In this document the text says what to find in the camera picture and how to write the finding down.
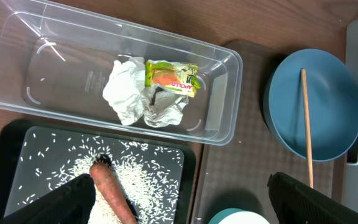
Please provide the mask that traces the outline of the light blue bowl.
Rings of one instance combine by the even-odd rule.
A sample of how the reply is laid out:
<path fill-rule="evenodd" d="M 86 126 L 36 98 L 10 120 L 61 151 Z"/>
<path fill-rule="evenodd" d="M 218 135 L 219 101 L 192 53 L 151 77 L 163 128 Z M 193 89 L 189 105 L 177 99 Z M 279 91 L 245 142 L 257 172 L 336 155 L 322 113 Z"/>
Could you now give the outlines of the light blue bowl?
<path fill-rule="evenodd" d="M 269 222 L 258 213 L 227 208 L 215 214 L 208 224 L 269 224 Z"/>

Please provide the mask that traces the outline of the yellow green wrapper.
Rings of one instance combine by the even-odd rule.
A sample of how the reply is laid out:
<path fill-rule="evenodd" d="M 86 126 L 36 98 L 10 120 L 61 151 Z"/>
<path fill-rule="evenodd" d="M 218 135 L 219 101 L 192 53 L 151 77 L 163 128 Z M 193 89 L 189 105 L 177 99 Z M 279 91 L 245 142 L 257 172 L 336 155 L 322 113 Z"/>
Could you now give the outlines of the yellow green wrapper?
<path fill-rule="evenodd" d="M 197 64 L 148 60 L 145 64 L 145 86 L 159 86 L 175 94 L 194 98 L 201 88 L 197 73 Z"/>

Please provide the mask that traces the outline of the orange carrot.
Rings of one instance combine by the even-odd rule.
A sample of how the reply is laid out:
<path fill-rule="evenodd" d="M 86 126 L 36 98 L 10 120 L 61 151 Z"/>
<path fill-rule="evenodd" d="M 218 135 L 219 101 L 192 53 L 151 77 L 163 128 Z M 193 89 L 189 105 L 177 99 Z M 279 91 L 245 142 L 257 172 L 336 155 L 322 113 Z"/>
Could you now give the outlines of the orange carrot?
<path fill-rule="evenodd" d="M 135 216 L 129 208 L 121 187 L 108 165 L 103 162 L 94 163 L 89 169 L 89 174 L 118 219 L 123 224 L 136 224 Z"/>

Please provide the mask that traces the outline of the dark blue plate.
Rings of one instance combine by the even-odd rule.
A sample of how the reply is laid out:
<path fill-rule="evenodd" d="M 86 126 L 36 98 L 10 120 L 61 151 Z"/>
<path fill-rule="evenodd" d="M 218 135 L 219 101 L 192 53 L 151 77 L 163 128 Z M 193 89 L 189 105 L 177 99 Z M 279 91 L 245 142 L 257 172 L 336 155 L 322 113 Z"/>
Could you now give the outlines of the dark blue plate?
<path fill-rule="evenodd" d="M 264 91 L 265 122 L 288 150 L 306 157 L 303 69 L 306 70 L 312 158 L 318 162 L 331 161 L 345 154 L 358 138 L 358 86 L 345 64 L 331 53 L 303 49 L 279 64 Z"/>

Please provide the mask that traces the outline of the white rice pile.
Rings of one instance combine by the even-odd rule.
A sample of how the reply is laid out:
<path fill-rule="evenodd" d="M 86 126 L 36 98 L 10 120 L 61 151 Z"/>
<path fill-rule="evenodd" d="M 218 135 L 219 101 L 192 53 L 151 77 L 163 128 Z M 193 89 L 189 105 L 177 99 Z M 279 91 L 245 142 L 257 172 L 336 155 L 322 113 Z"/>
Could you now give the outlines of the white rice pile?
<path fill-rule="evenodd" d="M 173 223 L 184 162 L 180 150 L 44 128 L 25 136 L 6 212 L 87 174 L 98 161 L 116 176 L 139 223 Z"/>

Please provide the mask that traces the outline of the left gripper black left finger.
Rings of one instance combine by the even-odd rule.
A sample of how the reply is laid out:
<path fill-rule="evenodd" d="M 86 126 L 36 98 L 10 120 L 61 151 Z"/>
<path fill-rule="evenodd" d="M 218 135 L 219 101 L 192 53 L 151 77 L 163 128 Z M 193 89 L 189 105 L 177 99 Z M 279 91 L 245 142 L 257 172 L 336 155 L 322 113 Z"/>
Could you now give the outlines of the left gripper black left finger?
<path fill-rule="evenodd" d="M 0 224 L 87 224 L 95 200 L 93 179 L 81 174 L 0 219 Z"/>

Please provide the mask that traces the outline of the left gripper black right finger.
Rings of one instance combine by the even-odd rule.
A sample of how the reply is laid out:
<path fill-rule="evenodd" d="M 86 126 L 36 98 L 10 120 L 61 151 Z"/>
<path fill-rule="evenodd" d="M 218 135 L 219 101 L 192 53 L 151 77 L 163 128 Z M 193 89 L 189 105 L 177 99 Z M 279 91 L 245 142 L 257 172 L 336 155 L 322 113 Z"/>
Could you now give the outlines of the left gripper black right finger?
<path fill-rule="evenodd" d="M 268 195 L 280 224 L 358 224 L 358 213 L 284 172 L 269 177 Z"/>

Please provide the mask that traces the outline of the white napkin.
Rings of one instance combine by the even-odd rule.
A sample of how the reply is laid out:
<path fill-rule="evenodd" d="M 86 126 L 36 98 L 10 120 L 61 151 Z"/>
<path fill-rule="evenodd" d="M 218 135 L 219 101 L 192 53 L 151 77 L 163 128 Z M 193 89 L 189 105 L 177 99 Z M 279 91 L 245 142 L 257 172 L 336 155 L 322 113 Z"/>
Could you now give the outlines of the white napkin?
<path fill-rule="evenodd" d="M 115 60 L 102 96 L 125 126 L 140 118 L 153 128 L 179 125 L 188 97 L 172 91 L 158 91 L 156 86 L 146 87 L 145 81 L 144 58 L 132 57 L 124 63 Z"/>

